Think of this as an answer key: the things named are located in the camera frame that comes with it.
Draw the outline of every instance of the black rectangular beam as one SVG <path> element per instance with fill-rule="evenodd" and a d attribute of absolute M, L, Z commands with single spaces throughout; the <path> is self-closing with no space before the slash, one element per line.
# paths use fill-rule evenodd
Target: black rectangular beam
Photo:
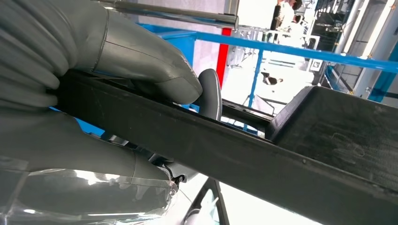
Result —
<path fill-rule="evenodd" d="M 396 225 L 397 195 L 265 139 L 70 71 L 58 109 L 325 225 Z"/>

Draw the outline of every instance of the scratched black surface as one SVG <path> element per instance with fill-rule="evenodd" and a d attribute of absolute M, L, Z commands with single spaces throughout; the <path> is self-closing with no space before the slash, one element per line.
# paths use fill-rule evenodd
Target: scratched black surface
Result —
<path fill-rule="evenodd" d="M 398 109 L 322 87 L 303 90 L 267 129 L 277 145 L 398 190 Z"/>

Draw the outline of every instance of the gray plastic handle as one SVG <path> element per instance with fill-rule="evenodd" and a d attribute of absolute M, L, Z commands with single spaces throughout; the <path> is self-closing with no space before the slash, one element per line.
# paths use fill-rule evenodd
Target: gray plastic handle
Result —
<path fill-rule="evenodd" d="M 206 69 L 200 73 L 199 81 L 203 89 L 202 95 L 195 102 L 199 106 L 199 114 L 220 121 L 222 98 L 217 72 Z"/>

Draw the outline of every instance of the red pole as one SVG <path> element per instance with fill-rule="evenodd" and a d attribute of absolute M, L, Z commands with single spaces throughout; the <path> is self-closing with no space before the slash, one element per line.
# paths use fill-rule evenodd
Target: red pole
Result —
<path fill-rule="evenodd" d="M 223 28 L 221 34 L 225 36 L 231 36 L 231 28 Z M 220 81 L 220 87 L 222 87 L 222 82 L 224 81 L 225 66 L 227 64 L 228 56 L 228 45 L 220 44 L 220 49 L 218 51 L 218 61 L 216 72 L 218 74 L 218 80 Z"/>

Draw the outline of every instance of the clear plastic sheet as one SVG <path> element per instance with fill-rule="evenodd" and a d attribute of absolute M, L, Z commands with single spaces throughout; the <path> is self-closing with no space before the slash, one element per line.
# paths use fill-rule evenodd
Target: clear plastic sheet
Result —
<path fill-rule="evenodd" d="M 158 224 L 171 207 L 175 183 L 51 169 L 0 157 L 0 225 Z"/>

